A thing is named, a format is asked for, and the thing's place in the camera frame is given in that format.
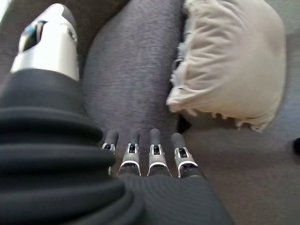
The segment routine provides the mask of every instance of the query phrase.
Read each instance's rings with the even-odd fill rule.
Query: gray couch
[[[11,67],[23,28],[53,2],[57,1],[14,1],[0,27],[0,82]],[[129,131],[139,129],[144,169],[148,131],[159,128],[174,172],[169,137],[176,130],[177,116],[168,111],[165,98],[181,36],[182,1],[131,0],[100,32],[126,0],[60,2],[75,14],[79,26],[82,90],[89,116],[104,131],[119,130],[119,159]],[[268,2],[284,20],[288,46],[286,92],[277,118],[258,134],[248,128],[236,130],[232,120],[201,114],[185,133],[189,150],[239,225],[281,225],[292,210],[299,210],[300,159],[293,155],[291,141],[300,137],[300,1]]]

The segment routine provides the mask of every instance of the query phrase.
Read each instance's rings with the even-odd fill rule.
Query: ribbed fabric
[[[144,195],[140,224],[232,225],[210,182],[203,177],[176,179],[164,175],[119,175],[126,188]]]

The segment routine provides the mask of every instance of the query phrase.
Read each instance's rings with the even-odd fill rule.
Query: black object
[[[137,131],[131,132],[129,143],[131,143],[131,144],[139,144],[140,143],[140,134]]]
[[[150,144],[159,145],[160,144],[160,131],[156,128],[150,131]]]
[[[110,130],[106,135],[104,143],[108,145],[113,144],[114,146],[116,146],[118,143],[118,139],[119,139],[119,133],[115,130]]]
[[[98,149],[102,132],[84,113],[79,82],[39,69],[11,74],[0,124],[1,224],[127,224],[141,214],[143,200],[107,174],[113,153]]]
[[[186,147],[186,144],[184,142],[184,138],[181,134],[175,133],[171,136],[171,141],[174,148],[183,148]]]
[[[294,151],[295,151],[296,154],[300,155],[300,138],[297,138],[293,142],[293,149],[294,149]]]
[[[179,114],[177,132],[183,134],[192,127],[192,124],[188,122],[181,114]]]

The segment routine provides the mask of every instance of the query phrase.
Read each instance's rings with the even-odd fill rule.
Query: cream pillow
[[[170,110],[220,113],[264,129],[285,84],[285,32],[264,0],[187,0],[188,37]]]

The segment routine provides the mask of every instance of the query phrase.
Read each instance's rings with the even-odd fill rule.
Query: robotic hand
[[[232,225],[183,137],[172,136],[180,179],[150,131],[148,177],[133,132],[119,175],[110,176],[118,133],[87,117],[79,84],[75,20],[54,4],[22,33],[0,95],[0,224]]]

